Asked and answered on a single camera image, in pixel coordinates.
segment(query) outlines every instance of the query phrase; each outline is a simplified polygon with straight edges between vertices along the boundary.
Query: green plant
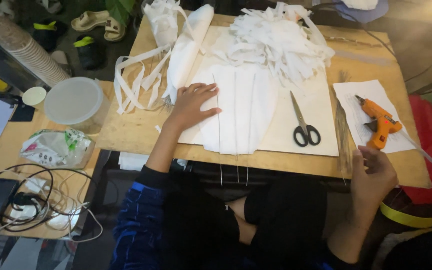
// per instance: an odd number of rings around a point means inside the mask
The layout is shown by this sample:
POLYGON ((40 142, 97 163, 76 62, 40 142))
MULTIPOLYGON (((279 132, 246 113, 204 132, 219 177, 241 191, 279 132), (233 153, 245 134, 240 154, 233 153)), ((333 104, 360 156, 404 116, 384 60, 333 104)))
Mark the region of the green plant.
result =
POLYGON ((136 0, 106 0, 106 9, 111 17, 125 26, 135 2, 136 0))

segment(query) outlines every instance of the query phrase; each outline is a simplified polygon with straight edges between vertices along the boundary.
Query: orange glue gun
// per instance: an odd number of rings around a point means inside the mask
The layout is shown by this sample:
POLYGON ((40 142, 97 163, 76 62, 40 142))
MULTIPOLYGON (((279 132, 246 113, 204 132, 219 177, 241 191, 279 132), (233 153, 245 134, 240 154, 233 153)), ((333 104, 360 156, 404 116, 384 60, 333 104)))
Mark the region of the orange glue gun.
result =
POLYGON ((374 101, 364 99, 355 95, 361 104, 363 111, 371 117, 371 122, 365 123, 367 127, 373 132, 371 139, 366 146, 381 150, 385 148, 388 134, 398 132, 403 128, 399 121, 393 120, 393 115, 389 114, 382 107, 379 107, 374 101))

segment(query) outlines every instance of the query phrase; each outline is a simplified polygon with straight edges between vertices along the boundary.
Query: red fabric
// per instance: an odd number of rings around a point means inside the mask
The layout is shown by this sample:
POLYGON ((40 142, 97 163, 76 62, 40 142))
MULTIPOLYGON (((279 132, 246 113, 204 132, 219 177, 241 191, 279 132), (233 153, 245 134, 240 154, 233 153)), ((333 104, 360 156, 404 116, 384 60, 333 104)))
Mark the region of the red fabric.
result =
MULTIPOLYGON (((432 157, 432 105, 430 102, 421 99, 419 95, 410 95, 409 102, 413 110, 417 135, 421 142, 421 147, 432 157)), ((432 182, 432 163, 427 159, 424 160, 428 168, 429 178, 432 182)), ((432 203, 432 188, 426 189, 404 186, 403 190, 414 204, 432 203)))

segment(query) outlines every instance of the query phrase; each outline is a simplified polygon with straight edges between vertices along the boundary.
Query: black pants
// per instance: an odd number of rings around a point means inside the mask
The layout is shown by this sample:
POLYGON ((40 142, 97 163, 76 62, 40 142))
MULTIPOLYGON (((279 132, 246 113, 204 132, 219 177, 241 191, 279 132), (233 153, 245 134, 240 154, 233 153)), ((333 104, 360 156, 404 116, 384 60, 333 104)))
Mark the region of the black pants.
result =
POLYGON ((258 226, 249 247, 239 243, 233 211, 206 193, 194 174, 174 180, 179 190, 163 205, 163 268, 201 268, 223 253, 226 266, 241 256, 262 268, 294 266, 321 241, 327 192, 314 180, 281 179, 247 196, 246 222, 258 226))

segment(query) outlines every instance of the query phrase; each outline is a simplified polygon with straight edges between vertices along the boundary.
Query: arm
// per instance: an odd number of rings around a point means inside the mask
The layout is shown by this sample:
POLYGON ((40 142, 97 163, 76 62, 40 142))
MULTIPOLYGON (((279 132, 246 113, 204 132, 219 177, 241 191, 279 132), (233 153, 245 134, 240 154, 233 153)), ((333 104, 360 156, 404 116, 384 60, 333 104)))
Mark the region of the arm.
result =
POLYGON ((176 144, 185 129, 221 111, 219 108, 200 109, 203 102, 218 93, 217 88, 210 91, 215 86, 194 83, 177 91, 173 111, 163 124, 148 161, 126 194, 117 216, 111 270, 159 269, 156 245, 161 237, 161 207, 171 185, 168 171, 176 144))
POLYGON ((333 255, 349 264, 358 261, 379 205, 398 184, 396 171, 385 153, 365 146, 358 146, 358 149, 353 152, 353 205, 327 242, 333 255))

